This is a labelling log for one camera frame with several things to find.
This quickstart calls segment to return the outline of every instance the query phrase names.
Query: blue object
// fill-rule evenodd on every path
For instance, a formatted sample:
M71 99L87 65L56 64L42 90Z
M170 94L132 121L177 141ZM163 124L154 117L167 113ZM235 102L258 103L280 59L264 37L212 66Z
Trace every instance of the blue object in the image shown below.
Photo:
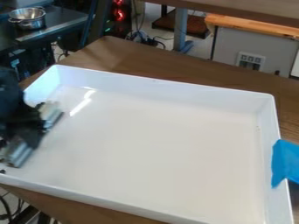
M277 187L284 179L299 184L299 145L278 140L273 146L272 187Z

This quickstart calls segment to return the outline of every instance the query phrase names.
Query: white plastic tray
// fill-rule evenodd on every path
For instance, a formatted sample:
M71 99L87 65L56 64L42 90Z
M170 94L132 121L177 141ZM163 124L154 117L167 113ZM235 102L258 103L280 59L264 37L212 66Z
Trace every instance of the white plastic tray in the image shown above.
M1 183L170 223L293 223L270 94L53 66L25 100L66 113Z

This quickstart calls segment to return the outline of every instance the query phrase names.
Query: stainless steel bowl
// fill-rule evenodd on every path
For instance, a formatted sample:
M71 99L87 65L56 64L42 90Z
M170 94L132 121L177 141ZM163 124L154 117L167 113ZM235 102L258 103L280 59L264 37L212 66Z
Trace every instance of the stainless steel bowl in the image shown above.
M14 10L9 21L22 30L35 30L45 26L45 11L42 7Z

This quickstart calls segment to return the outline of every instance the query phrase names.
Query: wall outlet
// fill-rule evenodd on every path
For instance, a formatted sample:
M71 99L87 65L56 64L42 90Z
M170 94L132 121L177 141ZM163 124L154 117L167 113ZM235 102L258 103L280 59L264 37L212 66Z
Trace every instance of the wall outlet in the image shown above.
M262 71L265 61L265 56L261 56L250 52L239 52L236 61L236 66L256 71Z

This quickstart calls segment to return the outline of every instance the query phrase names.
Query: red light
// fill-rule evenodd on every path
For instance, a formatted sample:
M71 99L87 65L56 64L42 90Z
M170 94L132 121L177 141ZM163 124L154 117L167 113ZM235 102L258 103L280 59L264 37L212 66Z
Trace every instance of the red light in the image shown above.
M114 2L117 4L117 5L121 5L123 3L123 0L114 0Z
M118 9L115 10L115 17L116 17L116 21L122 21L125 18L125 15L122 10Z

